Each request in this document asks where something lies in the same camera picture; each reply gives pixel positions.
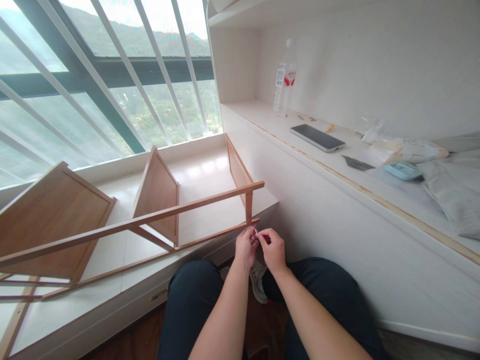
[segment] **hand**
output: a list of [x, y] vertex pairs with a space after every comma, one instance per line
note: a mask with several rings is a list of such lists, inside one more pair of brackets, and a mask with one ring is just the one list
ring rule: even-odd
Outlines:
[[247, 227], [236, 237], [234, 263], [239, 264], [250, 271], [255, 261], [255, 252], [259, 247], [259, 241], [255, 238], [255, 225]]
[[[275, 277], [276, 274], [288, 270], [285, 262], [285, 242], [275, 230], [268, 228], [255, 235], [260, 240], [263, 257], [271, 274]], [[265, 236], [270, 238], [270, 244], [267, 243]]]

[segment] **window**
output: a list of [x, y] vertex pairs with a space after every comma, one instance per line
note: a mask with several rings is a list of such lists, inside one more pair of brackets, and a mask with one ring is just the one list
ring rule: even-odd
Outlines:
[[0, 3], [0, 188], [223, 131], [203, 2], [177, 1]]

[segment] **leg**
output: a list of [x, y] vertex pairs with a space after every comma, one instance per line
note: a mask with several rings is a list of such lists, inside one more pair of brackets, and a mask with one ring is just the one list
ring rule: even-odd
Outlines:
[[224, 285], [209, 260], [191, 261], [176, 271], [168, 285], [168, 301], [157, 360], [187, 360]]
[[[374, 359], [388, 359], [374, 321], [357, 282], [336, 263], [310, 257], [287, 264], [303, 286], [330, 312]], [[275, 279], [267, 270], [263, 289], [273, 301], [283, 301]], [[302, 341], [290, 317], [286, 329], [286, 359], [308, 359]]]

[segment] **sky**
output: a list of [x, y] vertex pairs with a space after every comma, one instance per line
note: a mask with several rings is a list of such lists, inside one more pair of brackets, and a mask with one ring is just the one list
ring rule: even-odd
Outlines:
[[[207, 27], [202, 0], [177, 0], [185, 33], [194, 33], [207, 39]], [[64, 5], [97, 15], [90, 0], [60, 0]], [[134, 0], [100, 0], [110, 21], [140, 27], [143, 26]], [[142, 0], [148, 21], [153, 31], [178, 33], [177, 21], [170, 0]], [[1, 0], [0, 9], [20, 11], [13, 0]]]

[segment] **shoe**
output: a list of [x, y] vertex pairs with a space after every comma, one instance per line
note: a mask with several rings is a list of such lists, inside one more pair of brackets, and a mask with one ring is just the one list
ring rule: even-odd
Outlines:
[[253, 290], [253, 296], [260, 304], [267, 304], [269, 299], [259, 289], [259, 280], [262, 279], [262, 276], [267, 271], [267, 267], [263, 265], [256, 257], [253, 263], [253, 266], [250, 269], [250, 280], [251, 280], [251, 289]]

